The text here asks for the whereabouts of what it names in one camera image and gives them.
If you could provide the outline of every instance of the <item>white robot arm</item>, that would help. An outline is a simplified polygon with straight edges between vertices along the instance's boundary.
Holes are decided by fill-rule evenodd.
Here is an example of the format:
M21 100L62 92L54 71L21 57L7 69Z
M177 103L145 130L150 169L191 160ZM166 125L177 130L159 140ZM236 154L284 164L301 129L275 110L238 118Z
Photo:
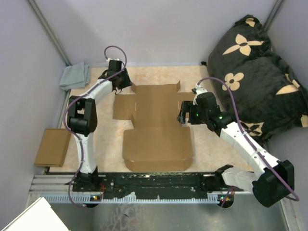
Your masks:
M231 114L220 111L213 93L207 92L199 85L196 85L193 92L196 94L194 101L182 102L178 121L184 124L186 113L189 113L188 123L207 124L211 131L231 144L253 170L253 172L248 172L230 165L224 166L216 172L223 184L251 192L262 205L270 207L290 193L269 170L271 167L284 180L284 183L294 190L294 167L288 160L281 162L246 132L242 133L240 125L234 122Z
M112 91L122 90L125 87L131 86L126 69L111 80L103 81L103 79L120 72L122 68L122 62L120 60L108 59L108 61L108 70L103 72L94 86L85 93L79 96L71 96L69 99L70 104L76 98L83 96L69 108L67 115L68 127L74 133L78 134L78 137L74 137L77 143L79 164L82 161L80 140L82 143L83 164L79 171L81 174L88 175L93 174L95 171L97 172L93 150L93 133L97 126L96 105Z

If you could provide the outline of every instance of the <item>gray cloth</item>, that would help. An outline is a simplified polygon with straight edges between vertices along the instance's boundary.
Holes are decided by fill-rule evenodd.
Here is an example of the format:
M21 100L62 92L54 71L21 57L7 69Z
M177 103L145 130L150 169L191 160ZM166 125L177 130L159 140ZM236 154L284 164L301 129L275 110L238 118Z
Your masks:
M68 66L64 69L60 88L62 90L70 90L75 88L84 88L86 84L90 83L90 66L84 62Z

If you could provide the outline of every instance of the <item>cardboard box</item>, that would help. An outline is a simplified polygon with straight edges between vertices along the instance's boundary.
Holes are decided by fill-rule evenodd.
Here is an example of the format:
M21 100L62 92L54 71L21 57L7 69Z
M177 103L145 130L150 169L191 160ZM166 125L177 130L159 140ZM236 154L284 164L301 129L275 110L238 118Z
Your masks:
M184 171L193 160L189 127L177 121L183 100L192 92L178 92L180 82L166 85L132 85L135 94L117 95L113 118L131 120L125 130L122 156L131 171Z
M46 129L34 165L43 167L63 166L70 138L71 133L66 129Z

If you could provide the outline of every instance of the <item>unfolded cardboard box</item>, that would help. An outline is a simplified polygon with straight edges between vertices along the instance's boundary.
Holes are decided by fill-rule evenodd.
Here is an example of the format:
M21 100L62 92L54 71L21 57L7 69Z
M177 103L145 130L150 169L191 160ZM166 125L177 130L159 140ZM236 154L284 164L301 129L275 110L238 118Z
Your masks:
M193 160L189 127L177 121L181 103L194 98L178 92L180 82L166 85L132 85L135 94L117 95L113 118L131 120L125 130L122 156L131 171L183 171Z

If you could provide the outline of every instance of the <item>table surface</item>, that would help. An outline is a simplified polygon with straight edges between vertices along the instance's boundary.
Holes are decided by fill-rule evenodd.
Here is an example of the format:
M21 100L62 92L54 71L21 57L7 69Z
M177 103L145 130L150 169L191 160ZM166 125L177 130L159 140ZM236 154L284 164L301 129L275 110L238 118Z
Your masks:
M91 68L91 82L84 89L73 89L71 95L80 95L95 84L106 68ZM205 66L151 66L128 67L128 74L136 85L176 84L181 81L179 92L190 92L195 84L208 76ZM209 80L202 85L211 92L214 88ZM133 94L130 88L121 94ZM123 132L133 129L130 121L112 119L115 94L108 94L96 107L98 126L94 132L94 154L99 172L128 172L122 158ZM215 171L230 164L243 170L251 170L240 154L227 142L219 138L206 125L186 125L191 128L193 163L186 170ZM50 172L74 172L78 169L78 155L75 139L72 136L64 165L50 167Z

